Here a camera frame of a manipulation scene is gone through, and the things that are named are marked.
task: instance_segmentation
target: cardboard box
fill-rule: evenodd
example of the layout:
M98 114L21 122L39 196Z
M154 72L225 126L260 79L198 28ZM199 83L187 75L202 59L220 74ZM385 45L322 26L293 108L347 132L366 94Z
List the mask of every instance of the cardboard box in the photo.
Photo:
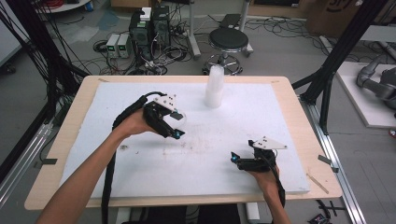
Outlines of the cardboard box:
M358 0L318 0L306 19L311 35L340 37L360 8Z
M155 5L161 0L111 0L112 7L155 7Z
M300 0L297 7L279 7L250 4L248 15L250 16L278 16L288 18L307 18L308 12L314 5L315 0Z

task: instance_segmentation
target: wooden table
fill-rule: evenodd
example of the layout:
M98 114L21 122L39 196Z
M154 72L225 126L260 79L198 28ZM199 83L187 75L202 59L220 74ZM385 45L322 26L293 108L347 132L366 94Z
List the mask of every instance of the wooden table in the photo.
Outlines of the wooden table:
M101 82L170 82L170 83L206 83L208 77L197 76L164 76L164 77L86 77L78 94L70 107L58 136L56 137L48 158L58 159L55 165L44 165L27 197L26 209L43 209L50 197L59 188L64 165L70 148L73 146L78 130L92 103L96 88ZM288 194L287 200L339 198L341 188L331 167L318 160L318 155L324 156L319 142L310 123L285 77L225 77L228 83L266 83L271 84L276 99L289 127L291 138L296 147L302 166L310 184L310 191L305 194ZM252 195L202 195L189 197L154 197L154 198L118 198L110 202L110 206L150 206L175 204L204 203L243 203L263 201L261 194ZM100 207L100 199L91 199L87 207Z

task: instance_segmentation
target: human hand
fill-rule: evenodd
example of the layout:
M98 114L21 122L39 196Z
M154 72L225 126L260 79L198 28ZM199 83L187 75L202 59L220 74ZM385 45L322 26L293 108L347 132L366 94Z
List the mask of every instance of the human hand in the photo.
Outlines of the human hand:
M122 138L145 132L156 133L143 118L143 109L136 110L113 131L113 133L119 134Z
M256 179L257 184L264 193L264 197L277 195L278 187L276 178L272 171L269 172L252 172L247 171ZM276 166L276 173L279 175L279 168Z

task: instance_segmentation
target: forearm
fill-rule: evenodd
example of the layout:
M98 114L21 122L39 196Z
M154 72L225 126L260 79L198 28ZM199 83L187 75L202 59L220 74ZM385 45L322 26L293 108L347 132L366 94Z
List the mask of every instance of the forearm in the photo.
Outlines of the forearm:
M280 202L277 191L264 193L264 199L270 208L274 224L291 223L288 214Z
M96 183L123 137L110 136L61 185L41 213L37 223L76 223L91 198Z

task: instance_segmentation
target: white plastic cup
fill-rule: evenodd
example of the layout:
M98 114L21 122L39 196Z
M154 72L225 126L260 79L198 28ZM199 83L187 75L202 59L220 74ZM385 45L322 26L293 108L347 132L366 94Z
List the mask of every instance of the white plastic cup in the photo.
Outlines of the white plastic cup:
M218 108L221 106L223 84L224 68L217 64L211 66L205 91L205 104L208 107Z

